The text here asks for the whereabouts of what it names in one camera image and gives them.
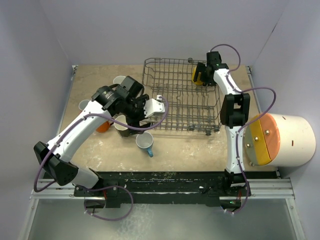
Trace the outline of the yellow mug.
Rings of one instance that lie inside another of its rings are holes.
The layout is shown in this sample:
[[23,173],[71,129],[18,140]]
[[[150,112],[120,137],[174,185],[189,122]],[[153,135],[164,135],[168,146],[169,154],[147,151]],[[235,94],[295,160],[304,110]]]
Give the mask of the yellow mug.
[[197,86],[202,86],[203,81],[201,80],[201,76],[202,76],[202,73],[199,70],[197,70],[197,68],[195,67],[192,71],[191,81]]

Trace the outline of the pink faceted mug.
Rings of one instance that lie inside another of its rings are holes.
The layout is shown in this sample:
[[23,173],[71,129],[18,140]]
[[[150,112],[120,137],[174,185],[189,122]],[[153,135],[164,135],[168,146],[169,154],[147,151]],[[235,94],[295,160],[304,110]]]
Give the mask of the pink faceted mug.
[[113,79],[113,84],[118,84],[118,85],[120,85],[125,78],[126,78],[126,77],[123,76],[123,75],[116,76],[116,77]]

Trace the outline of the orange mug black handle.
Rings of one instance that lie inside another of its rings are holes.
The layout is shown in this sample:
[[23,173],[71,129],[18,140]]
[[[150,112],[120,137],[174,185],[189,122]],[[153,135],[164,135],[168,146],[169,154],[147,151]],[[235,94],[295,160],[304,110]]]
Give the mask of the orange mug black handle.
[[102,125],[100,125],[96,131],[98,133],[105,133],[106,131],[108,131],[108,129],[111,127],[111,123],[109,121],[104,122]]

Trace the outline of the blue mug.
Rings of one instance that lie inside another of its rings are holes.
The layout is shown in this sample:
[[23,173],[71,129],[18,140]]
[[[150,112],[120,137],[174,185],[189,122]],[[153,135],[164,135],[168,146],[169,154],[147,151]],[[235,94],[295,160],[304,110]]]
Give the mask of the blue mug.
[[138,146],[138,148],[147,153],[150,158],[154,156],[152,151],[154,138],[151,133],[145,131],[142,134],[138,134],[135,138],[135,143]]

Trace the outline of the small salmon pink cup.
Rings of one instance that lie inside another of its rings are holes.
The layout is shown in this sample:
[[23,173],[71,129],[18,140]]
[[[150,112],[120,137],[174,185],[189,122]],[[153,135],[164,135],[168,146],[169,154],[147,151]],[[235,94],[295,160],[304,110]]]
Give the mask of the small salmon pink cup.
[[86,106],[88,105],[88,103],[90,102],[89,99],[84,99],[82,100],[79,104],[78,104],[78,109],[82,112]]

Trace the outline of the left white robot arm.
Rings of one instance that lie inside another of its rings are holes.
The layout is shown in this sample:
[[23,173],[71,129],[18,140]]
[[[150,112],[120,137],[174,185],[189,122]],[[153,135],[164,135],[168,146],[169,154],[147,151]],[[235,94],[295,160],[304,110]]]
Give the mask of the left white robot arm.
[[140,125],[140,122],[156,113],[164,113],[165,99],[162,96],[151,98],[144,89],[131,76],[126,76],[120,84],[98,88],[84,110],[61,133],[47,143],[39,141],[34,146],[40,168],[60,186],[72,183],[85,187],[91,196],[101,194],[101,177],[91,169],[77,166],[72,158],[102,124],[113,122],[120,125],[121,122],[113,118],[115,115],[126,117],[123,126],[133,134],[154,128],[150,123]]

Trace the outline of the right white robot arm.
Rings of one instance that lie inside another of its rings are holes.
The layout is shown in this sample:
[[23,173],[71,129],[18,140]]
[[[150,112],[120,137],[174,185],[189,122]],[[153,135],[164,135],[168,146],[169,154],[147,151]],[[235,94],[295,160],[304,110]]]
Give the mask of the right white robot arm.
[[233,196],[240,187],[246,185],[241,127],[248,121],[251,97],[237,86],[228,65],[222,62],[217,51],[207,52],[206,63],[197,64],[192,73],[192,82],[196,85],[218,86],[223,94],[220,122],[225,127],[227,137],[227,164],[222,190],[226,195]]

